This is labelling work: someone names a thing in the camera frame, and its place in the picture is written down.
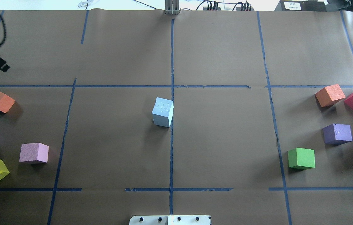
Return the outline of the aluminium frame post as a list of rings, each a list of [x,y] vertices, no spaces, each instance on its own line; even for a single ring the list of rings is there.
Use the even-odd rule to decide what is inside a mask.
[[[180,14],[180,0],[165,0],[165,14],[178,15]]]

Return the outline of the right side purple block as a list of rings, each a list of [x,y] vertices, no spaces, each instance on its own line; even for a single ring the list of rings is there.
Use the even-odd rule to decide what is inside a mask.
[[[341,145],[352,142],[351,126],[349,124],[330,124],[322,129],[324,143]]]

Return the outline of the white pedestal base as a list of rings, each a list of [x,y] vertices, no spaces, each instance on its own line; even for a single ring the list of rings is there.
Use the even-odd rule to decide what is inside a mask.
[[[135,215],[129,225],[211,225],[209,215]]]

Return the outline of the black labelled box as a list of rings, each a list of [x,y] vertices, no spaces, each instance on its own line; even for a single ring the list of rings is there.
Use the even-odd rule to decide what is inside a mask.
[[[324,2],[305,0],[280,0],[274,11],[326,12]]]

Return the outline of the light pink block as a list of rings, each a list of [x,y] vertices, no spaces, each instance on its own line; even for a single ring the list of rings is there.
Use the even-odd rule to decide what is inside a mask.
[[[19,162],[39,164],[48,162],[49,146],[42,143],[25,143],[21,145]]]

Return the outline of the right side orange block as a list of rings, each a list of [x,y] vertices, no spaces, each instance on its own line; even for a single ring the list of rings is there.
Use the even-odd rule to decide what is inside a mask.
[[[321,107],[332,106],[346,98],[339,84],[334,84],[322,88],[315,94]]]

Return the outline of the green block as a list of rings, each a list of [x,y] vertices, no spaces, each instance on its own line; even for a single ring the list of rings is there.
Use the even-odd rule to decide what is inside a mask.
[[[306,148],[294,148],[289,150],[288,167],[299,170],[315,168],[315,151]]]

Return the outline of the blue block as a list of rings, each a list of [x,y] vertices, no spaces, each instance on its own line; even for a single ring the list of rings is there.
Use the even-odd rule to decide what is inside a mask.
[[[172,117],[164,117],[154,114],[153,123],[162,127],[170,127],[172,123]]]
[[[171,121],[173,117],[173,109],[173,101],[157,97],[152,110],[152,117],[154,120]]]

